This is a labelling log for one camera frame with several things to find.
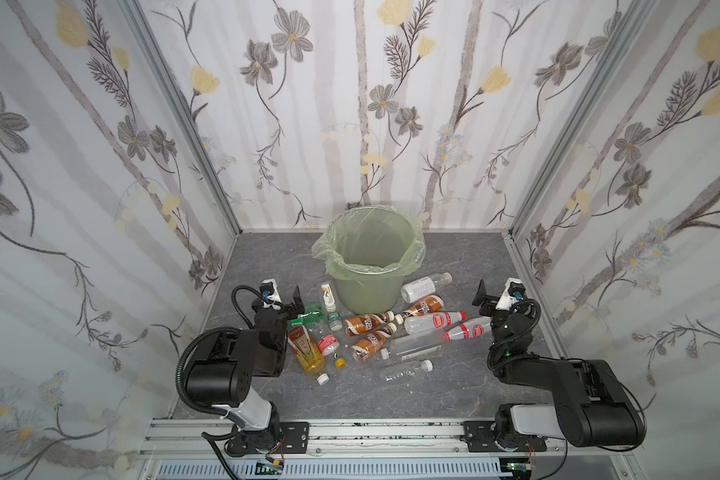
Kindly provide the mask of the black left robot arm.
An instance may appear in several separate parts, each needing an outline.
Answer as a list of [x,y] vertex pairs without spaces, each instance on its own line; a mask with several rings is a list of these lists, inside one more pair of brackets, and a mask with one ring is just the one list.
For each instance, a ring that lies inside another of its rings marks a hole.
[[305,312],[300,291],[282,303],[268,291],[256,294],[254,318],[246,329],[209,329],[186,347],[175,373],[180,400],[190,409],[230,420],[234,427],[227,435],[211,435],[216,446],[226,443],[231,456],[248,450],[273,451],[286,433],[276,406],[252,387],[255,377],[277,377],[287,354],[287,326]]

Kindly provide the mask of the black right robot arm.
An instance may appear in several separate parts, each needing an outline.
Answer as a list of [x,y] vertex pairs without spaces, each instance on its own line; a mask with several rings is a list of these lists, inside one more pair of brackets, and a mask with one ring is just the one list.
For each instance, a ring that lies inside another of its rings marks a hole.
[[552,396],[550,405],[502,404],[492,427],[497,445],[512,450],[538,437],[624,452],[643,442],[644,412],[606,361],[555,359],[529,350],[541,307],[520,280],[509,279],[499,296],[488,294],[481,281],[472,304],[491,320],[486,364],[494,377]]

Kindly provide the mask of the red label water bottle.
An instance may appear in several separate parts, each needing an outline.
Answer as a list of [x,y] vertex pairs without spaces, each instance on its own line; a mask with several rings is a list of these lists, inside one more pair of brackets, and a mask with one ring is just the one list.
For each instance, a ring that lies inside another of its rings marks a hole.
[[446,342],[464,340],[482,336],[491,327],[491,318],[488,316],[480,316],[470,320],[463,321],[444,334]]

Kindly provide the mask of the yellow tea bottle red label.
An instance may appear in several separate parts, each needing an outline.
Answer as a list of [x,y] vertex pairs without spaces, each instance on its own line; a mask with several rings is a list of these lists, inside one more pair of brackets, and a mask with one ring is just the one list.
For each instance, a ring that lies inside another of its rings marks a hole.
[[287,342],[306,374],[317,377],[323,373],[325,359],[303,324],[294,324]]

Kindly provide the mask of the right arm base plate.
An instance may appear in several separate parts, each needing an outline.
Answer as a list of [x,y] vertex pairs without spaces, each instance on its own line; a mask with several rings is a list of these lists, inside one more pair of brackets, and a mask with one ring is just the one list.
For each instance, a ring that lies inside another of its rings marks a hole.
[[545,441],[538,436],[520,435],[509,430],[498,433],[493,420],[472,420],[462,423],[460,439],[470,453],[538,453],[546,452]]

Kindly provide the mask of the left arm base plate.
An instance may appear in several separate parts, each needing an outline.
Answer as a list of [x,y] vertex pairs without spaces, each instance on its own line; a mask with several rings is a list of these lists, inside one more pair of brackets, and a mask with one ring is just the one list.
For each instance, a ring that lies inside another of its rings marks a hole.
[[265,430],[242,431],[226,441],[224,452],[230,457],[249,454],[305,454],[309,430],[308,422],[280,422]]

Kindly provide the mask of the green plastic bottle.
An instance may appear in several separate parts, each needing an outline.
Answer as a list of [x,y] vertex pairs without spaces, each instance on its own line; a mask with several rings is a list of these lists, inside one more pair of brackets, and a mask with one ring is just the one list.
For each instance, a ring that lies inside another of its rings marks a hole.
[[323,307],[320,303],[312,303],[305,306],[305,312],[298,314],[297,317],[289,321],[289,329],[298,325],[304,325],[310,328],[312,325],[319,324],[325,319]]

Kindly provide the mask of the white label clear bottle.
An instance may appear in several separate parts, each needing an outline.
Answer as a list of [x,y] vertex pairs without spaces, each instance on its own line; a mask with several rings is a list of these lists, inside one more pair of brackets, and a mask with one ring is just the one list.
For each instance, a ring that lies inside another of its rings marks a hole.
[[436,293],[439,288],[449,285],[452,281],[452,275],[448,272],[430,274],[404,284],[400,291],[401,298],[405,302],[415,303]]

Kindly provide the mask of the clear bottle white cap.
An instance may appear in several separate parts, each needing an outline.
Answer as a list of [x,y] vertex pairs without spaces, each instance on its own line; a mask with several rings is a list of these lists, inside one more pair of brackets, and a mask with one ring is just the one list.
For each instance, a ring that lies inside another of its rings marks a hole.
[[407,361],[391,365],[382,369],[379,378],[385,383],[408,381],[416,376],[432,372],[433,363],[429,360]]

